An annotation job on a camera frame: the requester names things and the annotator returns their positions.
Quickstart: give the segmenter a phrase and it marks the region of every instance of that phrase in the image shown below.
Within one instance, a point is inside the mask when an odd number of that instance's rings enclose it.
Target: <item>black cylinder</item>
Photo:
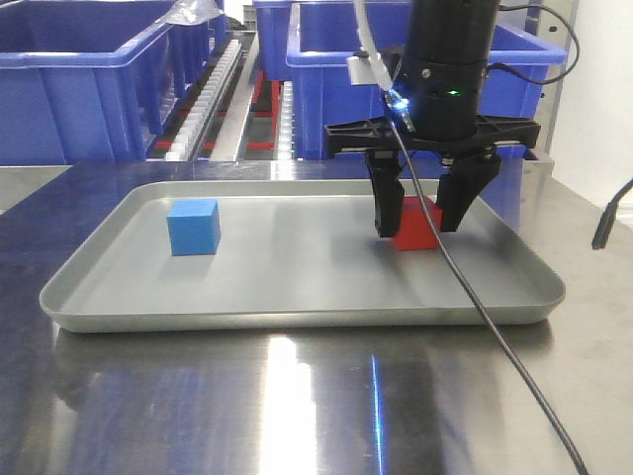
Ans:
[[[395,88],[409,100],[415,137],[450,142],[475,133],[498,3],[412,0]]]

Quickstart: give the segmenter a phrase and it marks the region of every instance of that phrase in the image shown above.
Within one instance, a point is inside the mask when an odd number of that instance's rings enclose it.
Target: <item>gray tray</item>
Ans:
[[[436,182],[423,186],[432,194]],[[171,255],[165,217],[186,197],[219,199],[216,255]],[[367,180],[145,185],[40,303],[79,333],[481,322],[437,250],[398,252],[373,221]],[[541,321],[564,298],[561,279],[481,200],[445,242],[497,323]]]

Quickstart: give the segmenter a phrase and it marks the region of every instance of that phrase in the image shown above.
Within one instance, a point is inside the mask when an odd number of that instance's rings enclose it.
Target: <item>stainless steel table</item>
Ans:
[[[78,335],[38,306],[140,184],[361,176],[352,162],[78,165],[0,216],[0,473],[574,474],[484,328]],[[597,208],[528,162],[508,207],[510,182],[489,201],[568,294],[547,323],[504,333],[589,471],[629,475],[633,232],[592,251]]]

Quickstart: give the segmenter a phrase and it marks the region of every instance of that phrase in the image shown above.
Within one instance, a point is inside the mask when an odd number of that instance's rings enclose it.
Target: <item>black cable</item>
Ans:
[[[497,342],[501,346],[501,349],[503,350],[505,355],[508,357],[508,359],[511,361],[511,363],[514,365],[514,367],[520,374],[521,378],[523,378],[523,381],[525,381],[525,384],[527,385],[528,389],[532,393],[532,396],[534,396],[534,399],[536,399],[536,402],[545,413],[545,416],[547,416],[547,419],[550,421],[550,424],[556,431],[556,434],[558,435],[560,440],[563,442],[563,445],[565,446],[568,453],[570,454],[570,457],[572,458],[578,473],[580,475],[588,475],[588,471],[587,471],[587,468],[585,467],[585,463],[583,462],[583,458],[581,457],[580,453],[576,449],[574,442],[572,441],[570,436],[567,434],[567,431],[563,427],[563,424],[558,419],[558,416],[556,415],[556,413],[550,406],[549,402],[545,398],[545,395],[542,393],[542,391],[540,390],[540,388],[538,387],[538,385],[536,384],[536,382],[530,375],[527,368],[525,368],[525,366],[519,359],[518,355],[510,347],[508,342],[505,341],[505,338],[503,338],[503,335],[498,330],[497,325],[495,325],[495,323],[493,322],[493,319],[491,319],[491,317],[488,315],[488,311],[486,310],[486,307],[484,306],[484,304],[478,297],[477,293],[471,286],[470,282],[464,276],[461,269],[459,268],[457,263],[453,260],[453,257],[450,255],[450,253],[448,252],[448,249],[442,242],[442,239],[439,234],[439,230],[437,226],[435,225],[435,222],[431,219],[431,214],[426,205],[426,200],[424,199],[425,197],[424,192],[422,191],[422,187],[419,184],[417,173],[415,172],[415,169],[413,168],[413,163],[407,153],[407,148],[405,147],[405,143],[403,142],[402,138],[398,134],[398,131],[394,123],[392,121],[389,121],[389,124],[391,126],[394,138],[396,139],[396,142],[398,142],[398,146],[400,150],[405,155],[405,158],[407,160],[407,167],[409,169],[409,172],[411,174],[411,179],[413,181],[413,187],[415,188],[415,193],[417,195],[420,206],[422,208],[422,212],[424,213],[424,216],[426,217],[426,221],[428,222],[428,225],[431,229],[431,232],[435,236],[435,239],[437,239],[442,256],[446,260],[446,263],[448,264],[451,271],[453,272],[453,274],[455,275],[455,277],[461,284],[466,294],[468,294],[468,297],[471,299],[471,302],[473,302],[473,305],[475,306],[475,308],[481,315],[482,319],[484,320],[484,323],[488,326],[488,328],[491,330],[491,332],[497,339]]]
[[[558,82],[561,79],[563,79],[565,76],[567,76],[570,72],[572,72],[574,70],[574,68],[576,67],[576,65],[578,64],[578,61],[581,58],[581,42],[579,41],[578,37],[576,36],[576,32],[574,32],[574,27],[572,27],[572,25],[570,25],[569,22],[567,20],[565,20],[565,18],[563,18],[563,16],[561,16],[561,14],[559,14],[555,10],[552,10],[550,7],[546,7],[545,5],[537,5],[537,4],[534,4],[534,5],[518,5],[516,7],[506,7],[505,5],[499,5],[498,6],[498,9],[501,12],[513,12],[515,10],[524,10],[526,8],[538,8],[540,10],[544,10],[544,11],[552,14],[553,16],[555,16],[556,18],[558,18],[561,21],[561,23],[565,26],[567,31],[570,32],[570,36],[572,37],[572,40],[574,41],[574,46],[576,47],[576,57],[574,58],[574,62],[572,62],[572,65],[570,67],[568,67],[566,70],[564,70],[563,72],[561,72],[558,76],[552,77],[550,79],[545,79],[543,81],[539,81],[537,79],[532,79],[531,77],[528,77],[525,74],[523,74],[521,71],[513,68],[512,66],[508,66],[507,64],[504,64],[502,62],[496,62],[494,64],[491,64],[490,66],[488,66],[486,71],[491,71],[491,70],[494,70],[494,69],[502,70],[502,71],[505,71],[505,72],[509,72],[510,74],[514,74],[516,77],[518,77],[520,79],[523,79],[524,81],[530,82],[532,84],[538,84],[539,86],[544,86],[546,84],[552,84],[554,82]]]
[[[593,240],[591,241],[591,247],[593,249],[604,249],[606,247],[606,242],[609,240],[611,229],[615,223],[617,207],[620,204],[620,200],[632,189],[633,179],[624,185],[620,191],[615,194],[611,201],[609,201],[609,204],[606,205],[606,209],[600,217],[600,223],[597,225],[597,229],[593,235]]]

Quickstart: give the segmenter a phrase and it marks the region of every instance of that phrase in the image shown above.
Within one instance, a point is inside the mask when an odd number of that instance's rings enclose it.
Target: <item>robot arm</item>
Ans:
[[[376,227],[385,238],[398,232],[404,196],[388,121],[407,149],[433,150],[447,167],[437,198],[443,232],[457,230],[473,200],[497,176],[496,143],[533,147],[540,130],[530,120],[477,114],[499,0],[411,1],[407,42],[385,53],[393,77],[384,94],[385,117],[325,128],[330,154],[367,150]]]

